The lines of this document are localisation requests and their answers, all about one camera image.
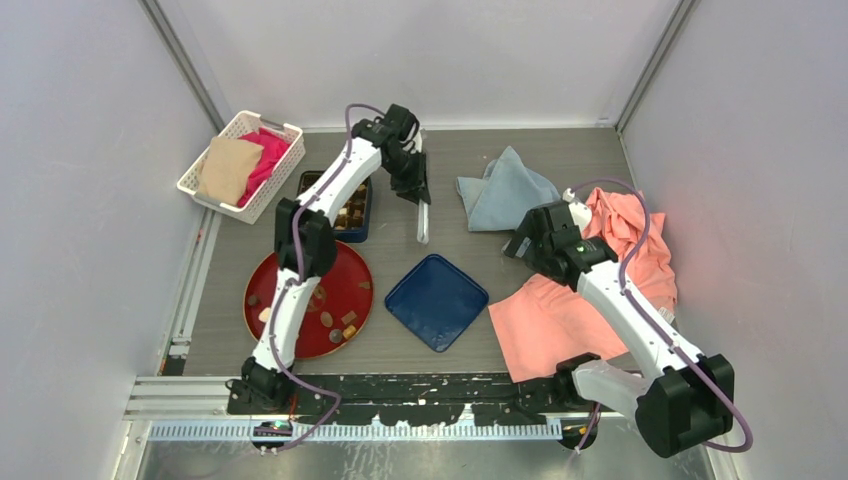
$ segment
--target white wall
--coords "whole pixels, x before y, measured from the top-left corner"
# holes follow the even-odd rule
[[[614,124],[677,0],[163,0],[226,114],[305,127]]]
[[[135,1],[0,3],[0,478],[106,478],[214,134]]]
[[[848,469],[848,5],[701,2],[625,141],[681,323],[736,369],[743,478]]]

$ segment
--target white plastic basket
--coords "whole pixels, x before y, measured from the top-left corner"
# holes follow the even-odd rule
[[[197,174],[199,172],[200,165],[209,153],[208,147],[202,154],[200,154],[199,157],[197,157],[197,160],[194,161],[191,168],[188,169],[185,175],[180,178],[179,183],[177,183],[177,188],[191,195],[191,198],[193,198],[195,202],[205,207],[221,212],[224,215],[229,215],[251,225],[256,223],[256,219],[259,218],[259,215],[261,215],[263,211],[265,211],[265,207],[271,203],[274,195],[280,187],[283,186],[283,182],[289,178],[294,167],[297,166],[300,159],[303,158],[304,154],[306,154],[306,147],[303,145],[303,130],[287,123],[278,125],[267,120],[263,121],[258,113],[249,112],[247,110],[239,112],[238,115],[236,115],[236,117],[233,118],[233,120],[226,126],[226,128],[218,134],[218,136],[225,138],[239,138],[250,132],[258,132],[259,127],[264,127],[266,130],[288,142],[291,146],[288,150],[286,150],[283,158],[281,158],[274,166],[274,171],[271,173],[271,176],[262,182],[262,185],[253,192],[253,196],[250,197],[250,200],[248,200],[244,207],[238,208],[226,203],[217,203],[215,200],[197,193],[197,186],[199,183]]]

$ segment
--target blue tray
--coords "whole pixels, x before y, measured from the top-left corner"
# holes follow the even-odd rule
[[[386,309],[434,351],[448,349],[489,303],[489,294],[441,255],[424,257],[386,295]]]

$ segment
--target red tray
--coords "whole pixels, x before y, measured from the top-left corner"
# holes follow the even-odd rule
[[[362,331],[371,313],[374,283],[368,265],[347,244],[336,241],[336,246],[339,251],[336,263],[315,287],[303,316],[294,352],[298,359],[320,357],[343,347]],[[256,267],[242,300],[244,321],[250,334],[257,340],[265,328],[265,324],[259,320],[259,314],[265,308],[271,307],[276,285],[277,254],[272,253]],[[259,303],[251,307],[248,305],[248,299],[252,295],[256,295]],[[348,324],[343,323],[342,318],[350,315],[350,312],[356,317]],[[321,323],[322,313],[328,313],[332,317],[331,327],[325,327]],[[350,338],[343,338],[341,343],[330,341],[330,331],[336,328],[344,331],[350,325],[356,327],[356,332]]]

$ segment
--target salmon pink cloth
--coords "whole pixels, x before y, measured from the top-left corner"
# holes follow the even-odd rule
[[[596,188],[586,205],[592,221],[583,237],[602,237],[623,260],[645,229],[639,200]],[[664,213],[651,215],[648,240],[627,266],[627,274],[654,308],[672,313],[677,287],[669,266],[671,253],[661,236],[664,221]],[[489,313],[514,382],[550,376],[557,363],[586,352],[604,359],[627,352],[593,306],[542,275],[534,275],[511,297],[490,305]]]

